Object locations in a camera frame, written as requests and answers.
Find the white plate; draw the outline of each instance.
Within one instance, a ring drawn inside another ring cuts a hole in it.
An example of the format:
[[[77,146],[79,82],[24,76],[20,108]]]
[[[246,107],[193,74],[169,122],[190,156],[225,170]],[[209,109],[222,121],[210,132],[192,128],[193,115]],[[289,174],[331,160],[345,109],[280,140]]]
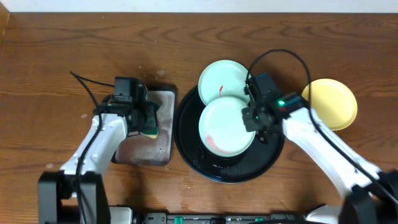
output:
[[[248,70],[238,62],[219,60],[207,66],[199,78],[198,91],[202,102],[208,105],[223,96],[233,96],[245,103],[250,102],[244,94]]]
[[[206,148],[217,156],[231,157],[244,152],[255,132],[247,132],[242,109],[247,104],[235,97],[213,100],[201,113],[199,135]]]

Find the wooden table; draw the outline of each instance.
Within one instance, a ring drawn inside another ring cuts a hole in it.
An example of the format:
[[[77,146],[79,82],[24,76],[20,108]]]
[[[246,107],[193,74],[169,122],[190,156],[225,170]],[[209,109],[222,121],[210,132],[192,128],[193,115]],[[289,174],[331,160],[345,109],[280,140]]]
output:
[[[59,169],[90,127],[93,103],[69,70],[108,83],[115,76],[172,83],[179,102],[211,62],[248,66],[282,47],[300,54],[314,79],[334,78],[354,92],[357,118],[338,135],[383,170],[397,166],[397,15],[12,14],[0,46],[2,222],[37,222],[39,176]],[[288,55],[270,55],[254,71],[272,72],[285,92],[306,84],[303,68]],[[97,98],[113,92],[89,87]],[[167,166],[111,164],[104,182],[110,204],[170,213],[305,212],[342,202],[320,168],[289,141],[268,172],[243,184],[202,177],[175,145]]]

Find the green sponge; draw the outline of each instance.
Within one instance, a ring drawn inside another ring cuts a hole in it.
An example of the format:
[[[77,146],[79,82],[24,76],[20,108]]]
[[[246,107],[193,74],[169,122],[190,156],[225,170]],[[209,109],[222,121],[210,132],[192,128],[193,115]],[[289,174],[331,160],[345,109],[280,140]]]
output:
[[[159,127],[150,129],[150,130],[146,130],[146,131],[141,131],[141,134],[148,136],[152,139],[155,139],[157,137],[157,135],[159,134]]]

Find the red stain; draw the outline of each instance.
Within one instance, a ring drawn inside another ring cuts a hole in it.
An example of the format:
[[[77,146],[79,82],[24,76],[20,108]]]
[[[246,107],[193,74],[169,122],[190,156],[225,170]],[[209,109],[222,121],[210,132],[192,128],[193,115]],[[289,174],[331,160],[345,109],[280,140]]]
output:
[[[220,97],[223,97],[223,94],[221,93],[221,91],[223,90],[223,88],[224,88],[224,86],[222,85],[222,86],[220,87]]]
[[[208,135],[207,133],[205,133],[205,139],[206,139],[207,144],[208,144],[213,150],[218,151],[219,153],[222,153],[222,154],[227,154],[227,155],[230,153],[230,152],[228,152],[228,151],[225,151],[225,150],[220,149],[220,148],[216,145],[216,143],[214,142],[213,138],[212,138],[210,135]]]

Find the black cable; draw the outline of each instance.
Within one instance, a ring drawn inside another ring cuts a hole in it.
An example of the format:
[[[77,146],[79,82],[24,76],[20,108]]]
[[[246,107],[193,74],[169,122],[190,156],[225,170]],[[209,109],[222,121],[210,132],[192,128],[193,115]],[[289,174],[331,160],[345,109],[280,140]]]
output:
[[[398,200],[392,196],[388,190],[386,190],[381,184],[379,184],[379,182],[370,174],[368,173],[365,169],[363,169],[361,167],[361,165],[357,164],[354,160],[352,160],[352,158],[350,158],[350,156],[348,156],[347,154],[345,154],[345,152],[343,152],[333,141],[331,141],[329,139],[329,137],[322,131],[322,129],[319,127],[319,125],[317,124],[317,122],[314,120],[313,116],[312,116],[312,112],[311,112],[311,74],[310,74],[310,70],[308,69],[307,64],[304,62],[304,60],[297,55],[296,53],[292,52],[291,50],[287,50],[287,49],[272,49],[269,50],[265,53],[263,53],[262,55],[260,55],[257,59],[255,59],[255,61],[250,65],[249,70],[248,70],[248,74],[246,77],[246,80],[249,78],[249,74],[250,71],[252,70],[253,66],[264,56],[266,56],[269,53],[272,52],[285,52],[288,54],[291,54],[292,56],[294,56],[297,60],[299,60],[301,62],[301,64],[303,65],[304,69],[305,69],[305,73],[307,74],[307,80],[308,80],[308,103],[310,105],[310,108],[308,110],[308,113],[310,115],[310,119],[312,124],[314,125],[315,129],[319,132],[319,134],[324,138],[324,140],[330,144],[341,156],[343,156],[353,167],[355,167],[355,169],[359,170],[362,174],[364,174],[367,178],[369,178],[369,180],[371,180],[371,182],[374,184],[375,188],[380,190],[384,196],[386,196],[388,199],[390,199],[392,202],[394,202],[396,205],[398,205]]]
[[[76,181],[75,181],[76,182],[76,186],[75,186],[76,187],[76,198],[77,198],[77,201],[78,201],[80,214],[81,214],[81,217],[83,219],[83,224],[87,224],[86,214],[85,214],[85,211],[83,209],[83,202],[81,200],[80,172],[81,172],[81,167],[83,165],[83,161],[85,159],[85,156],[86,156],[86,153],[87,153],[88,149],[90,148],[91,144],[94,142],[95,138],[97,137],[97,135],[100,133],[100,131],[102,129],[102,116],[101,116],[101,111],[99,110],[99,107],[98,107],[97,100],[95,99],[93,93],[90,91],[90,89],[87,87],[87,85],[82,81],[83,78],[81,76],[77,75],[76,73],[72,72],[72,71],[70,73],[80,82],[80,84],[86,89],[86,91],[90,95],[90,97],[93,100],[93,103],[95,105],[95,108],[97,110],[98,120],[99,120],[98,121],[99,124],[98,124],[97,130],[95,131],[93,137],[87,143],[85,149],[83,150],[83,152],[81,153],[80,157],[78,158],[78,162],[77,162],[77,166],[76,166],[76,174],[75,174],[75,177],[76,177]]]
[[[113,94],[109,94],[102,99],[102,103],[107,103],[109,100],[113,100]]]
[[[84,80],[84,81],[88,81],[88,82],[91,82],[91,83],[95,83],[95,84],[99,84],[99,85],[104,85],[104,86],[109,86],[109,87],[114,87],[114,85],[112,85],[112,84],[101,83],[101,82],[97,82],[97,81],[94,81],[94,80],[90,80],[90,79],[88,79],[88,78],[81,77],[81,76],[77,75],[76,73],[73,73],[73,76],[74,76],[74,77],[77,76],[77,77],[79,77],[79,79]]]

